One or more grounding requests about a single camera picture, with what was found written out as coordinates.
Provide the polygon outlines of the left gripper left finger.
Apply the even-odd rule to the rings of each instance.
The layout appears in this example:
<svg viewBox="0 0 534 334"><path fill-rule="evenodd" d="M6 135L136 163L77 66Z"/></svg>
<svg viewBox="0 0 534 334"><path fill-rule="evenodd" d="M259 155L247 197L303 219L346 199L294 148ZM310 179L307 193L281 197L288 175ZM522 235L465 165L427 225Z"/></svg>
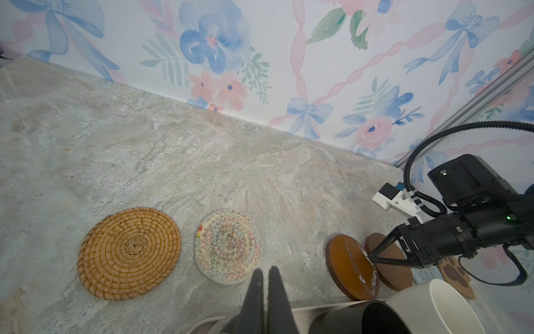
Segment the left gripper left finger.
<svg viewBox="0 0 534 334"><path fill-rule="evenodd" d="M261 334L264 328L264 276L261 269L253 271L234 334Z"/></svg>

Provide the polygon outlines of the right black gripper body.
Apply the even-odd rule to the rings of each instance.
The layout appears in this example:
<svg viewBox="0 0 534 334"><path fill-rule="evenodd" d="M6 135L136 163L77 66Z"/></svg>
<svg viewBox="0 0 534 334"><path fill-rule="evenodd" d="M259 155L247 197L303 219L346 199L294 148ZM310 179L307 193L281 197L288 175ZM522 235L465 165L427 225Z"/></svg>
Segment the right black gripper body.
<svg viewBox="0 0 534 334"><path fill-rule="evenodd" d="M416 249L406 267L424 268L446 257L475 256L478 249L510 244L533 250L533 194L517 193L480 157L464 154L428 177L455 211L410 230Z"/></svg>

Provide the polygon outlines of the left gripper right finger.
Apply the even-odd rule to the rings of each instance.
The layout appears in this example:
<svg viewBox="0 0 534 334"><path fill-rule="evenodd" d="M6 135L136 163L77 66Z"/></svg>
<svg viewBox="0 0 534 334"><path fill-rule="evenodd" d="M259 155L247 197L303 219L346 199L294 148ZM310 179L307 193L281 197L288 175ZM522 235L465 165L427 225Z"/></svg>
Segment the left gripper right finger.
<svg viewBox="0 0 534 334"><path fill-rule="evenodd" d="M280 270L275 266L268 275L268 333L298 334Z"/></svg>

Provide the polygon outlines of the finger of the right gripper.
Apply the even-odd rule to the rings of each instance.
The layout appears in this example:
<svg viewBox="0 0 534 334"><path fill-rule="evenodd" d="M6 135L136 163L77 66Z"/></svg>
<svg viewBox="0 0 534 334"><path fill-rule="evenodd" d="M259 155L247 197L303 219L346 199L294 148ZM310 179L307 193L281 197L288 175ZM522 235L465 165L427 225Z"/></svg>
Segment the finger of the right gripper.
<svg viewBox="0 0 534 334"><path fill-rule="evenodd" d="M402 250L406 259L409 257L417 259L414 254L414 243L410 239L410 228L406 224L401 224L394 228L374 250L367 252L368 257L380 257L380 254L392 244L396 244Z"/></svg>
<svg viewBox="0 0 534 334"><path fill-rule="evenodd" d="M369 259L374 264L386 264L398 267L410 267L416 269L422 269L424 266L414 258L409 257L408 259L396 259L396 258L386 258L378 256L369 256Z"/></svg>

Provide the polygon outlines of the scratched brown wooden coaster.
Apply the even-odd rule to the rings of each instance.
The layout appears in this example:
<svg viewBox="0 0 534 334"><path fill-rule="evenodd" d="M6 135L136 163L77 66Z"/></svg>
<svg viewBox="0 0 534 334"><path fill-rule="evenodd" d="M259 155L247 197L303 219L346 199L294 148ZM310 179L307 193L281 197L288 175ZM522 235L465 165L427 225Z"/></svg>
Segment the scratched brown wooden coaster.
<svg viewBox="0 0 534 334"><path fill-rule="evenodd" d="M325 260L336 286L349 299L365 301L378 296L378 270L355 239L348 235L333 237L327 243Z"/></svg>

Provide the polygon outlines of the plain brown wooden coaster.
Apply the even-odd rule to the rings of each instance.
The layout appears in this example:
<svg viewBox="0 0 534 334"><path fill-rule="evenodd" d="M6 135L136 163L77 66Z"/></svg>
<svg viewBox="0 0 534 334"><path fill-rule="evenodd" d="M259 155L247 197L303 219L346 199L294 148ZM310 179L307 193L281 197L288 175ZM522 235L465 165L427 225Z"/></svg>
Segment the plain brown wooden coaster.
<svg viewBox="0 0 534 334"><path fill-rule="evenodd" d="M384 239L385 235L380 233L373 233L369 235L365 242L365 250L369 253L374 250L376 246L379 245ZM387 249L385 249L380 257L393 258L397 260L405 260L402 250L396 245L392 244ZM409 288L414 284L414 278L412 270L409 267L399 267L390 264L381 264L375 262L375 266L378 270L378 275L380 280L388 286L388 288L393 289L394 291L401 291L403 289Z"/></svg>

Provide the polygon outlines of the brown paw shaped coaster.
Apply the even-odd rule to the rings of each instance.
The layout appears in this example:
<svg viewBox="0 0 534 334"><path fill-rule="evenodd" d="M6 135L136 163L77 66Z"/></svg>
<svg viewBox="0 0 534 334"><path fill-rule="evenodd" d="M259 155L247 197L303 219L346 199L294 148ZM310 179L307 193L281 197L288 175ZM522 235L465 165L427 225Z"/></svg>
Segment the brown paw shaped coaster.
<svg viewBox="0 0 534 334"><path fill-rule="evenodd" d="M444 280L452 286L460 295L468 300L475 299L475 293L472 289L469 274L459 265L454 257L448 257L438 264L437 268L442 274Z"/></svg>

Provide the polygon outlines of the colourful stitched white coaster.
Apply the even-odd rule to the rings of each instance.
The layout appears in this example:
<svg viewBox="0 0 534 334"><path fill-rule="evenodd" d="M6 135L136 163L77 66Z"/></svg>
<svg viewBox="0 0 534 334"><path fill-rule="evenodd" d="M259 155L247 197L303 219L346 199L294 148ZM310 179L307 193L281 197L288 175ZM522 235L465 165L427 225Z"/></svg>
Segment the colourful stitched white coaster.
<svg viewBox="0 0 534 334"><path fill-rule="evenodd" d="M244 214L219 210L199 226L195 238L197 267L210 281L236 285L256 270L262 252L257 227Z"/></svg>

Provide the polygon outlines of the woven rattan coaster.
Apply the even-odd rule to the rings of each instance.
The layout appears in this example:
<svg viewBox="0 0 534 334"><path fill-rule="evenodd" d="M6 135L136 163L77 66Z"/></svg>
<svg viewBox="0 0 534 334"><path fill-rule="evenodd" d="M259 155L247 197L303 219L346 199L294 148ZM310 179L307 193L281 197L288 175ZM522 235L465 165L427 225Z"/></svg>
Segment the woven rattan coaster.
<svg viewBox="0 0 534 334"><path fill-rule="evenodd" d="M127 209L107 216L86 235L77 271L92 295L129 300L165 280L181 250L181 233L169 215L149 207Z"/></svg>

